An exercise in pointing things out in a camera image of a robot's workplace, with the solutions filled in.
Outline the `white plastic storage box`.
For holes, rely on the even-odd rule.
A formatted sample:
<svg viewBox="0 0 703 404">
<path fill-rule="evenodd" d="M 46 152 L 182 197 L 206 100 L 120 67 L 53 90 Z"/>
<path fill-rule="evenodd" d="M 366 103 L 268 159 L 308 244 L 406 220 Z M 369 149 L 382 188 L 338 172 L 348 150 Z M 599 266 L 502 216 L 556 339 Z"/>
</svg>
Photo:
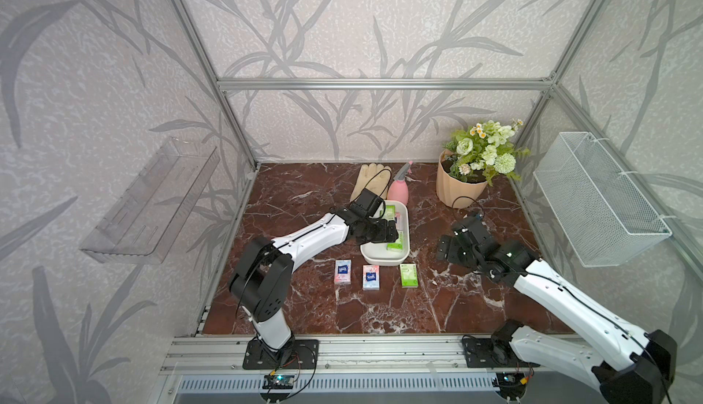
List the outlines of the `white plastic storage box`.
<svg viewBox="0 0 703 404">
<path fill-rule="evenodd" d="M 410 229 L 408 223 L 408 208 L 400 202 L 386 200 L 386 204 L 397 207 L 397 230 L 404 234 L 404 250 L 400 253 L 386 249 L 387 243 L 367 243 L 360 246 L 360 251 L 366 262 L 377 266 L 397 266 L 402 264 L 410 254 Z"/>
</svg>

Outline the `pink blue tissue pack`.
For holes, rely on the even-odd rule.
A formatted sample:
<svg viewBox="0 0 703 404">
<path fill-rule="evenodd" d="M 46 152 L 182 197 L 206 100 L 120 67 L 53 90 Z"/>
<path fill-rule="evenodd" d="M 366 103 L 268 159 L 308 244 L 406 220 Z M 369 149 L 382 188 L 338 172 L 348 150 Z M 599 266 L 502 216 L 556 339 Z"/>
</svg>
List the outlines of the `pink blue tissue pack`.
<svg viewBox="0 0 703 404">
<path fill-rule="evenodd" d="M 352 261 L 350 259 L 338 259 L 335 261 L 334 283 L 336 285 L 348 285 L 352 279 Z"/>
<path fill-rule="evenodd" d="M 364 265 L 362 267 L 362 289 L 364 291 L 378 291 L 380 289 L 380 267 Z"/>
</svg>

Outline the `green tissue pack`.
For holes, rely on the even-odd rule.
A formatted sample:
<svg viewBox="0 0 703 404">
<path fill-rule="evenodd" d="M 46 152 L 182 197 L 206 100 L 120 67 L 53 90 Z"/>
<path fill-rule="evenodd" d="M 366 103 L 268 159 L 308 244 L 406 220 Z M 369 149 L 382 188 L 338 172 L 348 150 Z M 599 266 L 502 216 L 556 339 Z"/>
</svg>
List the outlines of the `green tissue pack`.
<svg viewBox="0 0 703 404">
<path fill-rule="evenodd" d="M 388 221 L 397 221 L 397 207 L 395 205 L 386 204 L 382 219 Z"/>
<path fill-rule="evenodd" d="M 397 239 L 394 242 L 386 244 L 386 249 L 391 252 L 402 252 L 404 250 L 404 234 L 402 231 L 397 233 Z"/>
<path fill-rule="evenodd" d="M 400 264 L 399 271 L 402 288 L 407 289 L 419 287 L 419 273 L 417 272 L 417 265 L 413 263 Z"/>
</svg>

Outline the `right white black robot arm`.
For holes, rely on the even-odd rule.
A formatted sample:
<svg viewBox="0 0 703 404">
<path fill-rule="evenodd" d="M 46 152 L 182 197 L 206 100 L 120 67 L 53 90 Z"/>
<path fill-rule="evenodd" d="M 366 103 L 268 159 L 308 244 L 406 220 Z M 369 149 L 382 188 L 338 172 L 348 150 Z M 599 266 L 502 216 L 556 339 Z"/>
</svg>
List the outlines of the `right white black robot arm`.
<svg viewBox="0 0 703 404">
<path fill-rule="evenodd" d="M 539 303 L 583 339 L 547 336 L 514 319 L 488 338 L 462 340 L 468 367 L 547 367 L 600 392 L 609 403 L 670 402 L 677 342 L 647 332 L 595 302 L 516 240 L 499 243 L 478 213 L 439 238 L 436 258 L 509 286 Z"/>
</svg>

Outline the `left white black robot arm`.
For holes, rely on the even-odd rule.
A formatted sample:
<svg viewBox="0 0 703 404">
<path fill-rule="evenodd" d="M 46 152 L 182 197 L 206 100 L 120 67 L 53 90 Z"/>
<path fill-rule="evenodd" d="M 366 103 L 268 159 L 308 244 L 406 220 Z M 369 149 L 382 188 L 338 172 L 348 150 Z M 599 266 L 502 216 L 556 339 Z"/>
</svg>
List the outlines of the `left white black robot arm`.
<svg viewBox="0 0 703 404">
<path fill-rule="evenodd" d="M 279 352 L 293 339 L 283 307 L 299 267 L 349 239 L 364 245 L 392 243 L 398 238 L 397 221 L 361 217 L 339 208 L 284 237 L 252 239 L 235 267 L 229 291 L 263 345 Z"/>
</svg>

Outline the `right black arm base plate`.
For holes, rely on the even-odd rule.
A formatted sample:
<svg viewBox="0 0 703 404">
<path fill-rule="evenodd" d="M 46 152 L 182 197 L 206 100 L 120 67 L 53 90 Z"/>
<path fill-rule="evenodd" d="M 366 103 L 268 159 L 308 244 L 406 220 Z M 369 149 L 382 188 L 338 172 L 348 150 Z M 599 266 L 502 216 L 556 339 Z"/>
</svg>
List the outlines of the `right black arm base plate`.
<svg viewBox="0 0 703 404">
<path fill-rule="evenodd" d="M 461 338 L 461 346 L 467 367 L 518 369 L 522 365 L 510 345 L 503 340 L 465 334 Z"/>
</svg>

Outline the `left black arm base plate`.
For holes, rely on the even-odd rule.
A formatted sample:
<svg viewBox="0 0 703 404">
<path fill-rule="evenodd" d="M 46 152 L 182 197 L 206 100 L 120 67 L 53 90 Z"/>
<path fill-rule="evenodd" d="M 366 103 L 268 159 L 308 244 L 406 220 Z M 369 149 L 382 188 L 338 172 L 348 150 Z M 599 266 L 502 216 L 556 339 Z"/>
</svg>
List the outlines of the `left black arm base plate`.
<svg viewBox="0 0 703 404">
<path fill-rule="evenodd" d="M 244 370 L 314 369 L 320 341 L 291 337 L 280 349 L 272 349 L 258 338 L 251 340 L 243 358 Z"/>
</svg>

